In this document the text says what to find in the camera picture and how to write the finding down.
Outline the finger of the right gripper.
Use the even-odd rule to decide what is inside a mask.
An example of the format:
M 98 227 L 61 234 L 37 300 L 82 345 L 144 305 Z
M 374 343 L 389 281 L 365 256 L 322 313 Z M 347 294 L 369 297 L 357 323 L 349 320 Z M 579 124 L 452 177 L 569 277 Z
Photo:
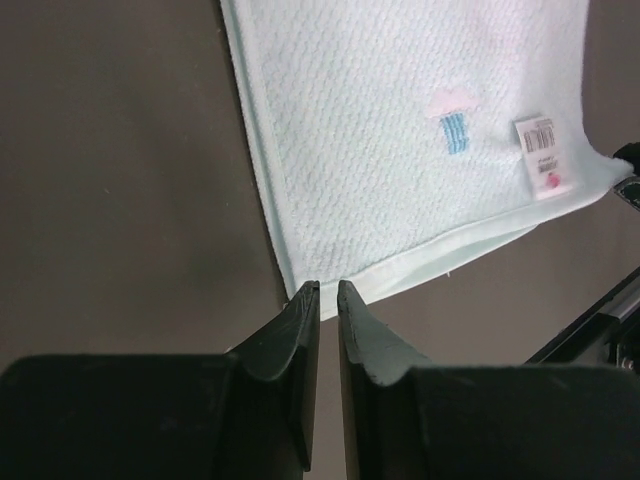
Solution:
M 617 150 L 615 159 L 624 160 L 632 166 L 632 172 L 613 189 L 626 204 L 640 211 L 640 143 L 628 143 Z

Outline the white towel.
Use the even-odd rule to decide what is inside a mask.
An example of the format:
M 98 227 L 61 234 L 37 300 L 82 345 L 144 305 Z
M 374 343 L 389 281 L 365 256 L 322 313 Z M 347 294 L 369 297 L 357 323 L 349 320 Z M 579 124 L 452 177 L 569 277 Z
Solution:
M 631 173 L 583 127 L 585 1 L 225 1 L 288 294 L 367 302 L 602 198 Z

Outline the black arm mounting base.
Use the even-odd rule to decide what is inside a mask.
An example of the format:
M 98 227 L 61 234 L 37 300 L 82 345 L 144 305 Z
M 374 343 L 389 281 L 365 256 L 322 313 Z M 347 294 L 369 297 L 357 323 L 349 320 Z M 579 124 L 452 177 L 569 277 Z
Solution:
M 624 278 L 527 362 L 611 365 L 637 374 L 639 271 Z

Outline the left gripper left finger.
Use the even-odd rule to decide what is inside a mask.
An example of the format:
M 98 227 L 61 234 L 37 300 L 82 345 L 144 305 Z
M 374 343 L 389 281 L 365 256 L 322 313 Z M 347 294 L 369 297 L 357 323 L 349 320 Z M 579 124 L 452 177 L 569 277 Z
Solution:
M 36 355 L 1 376 L 5 479 L 299 479 L 320 287 L 223 354 Z

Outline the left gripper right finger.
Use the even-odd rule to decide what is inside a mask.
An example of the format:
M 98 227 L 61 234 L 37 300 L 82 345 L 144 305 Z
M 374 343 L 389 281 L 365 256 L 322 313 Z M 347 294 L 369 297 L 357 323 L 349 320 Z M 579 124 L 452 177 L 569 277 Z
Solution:
M 612 366 L 443 366 L 337 293 L 351 479 L 635 479 L 639 380 Z

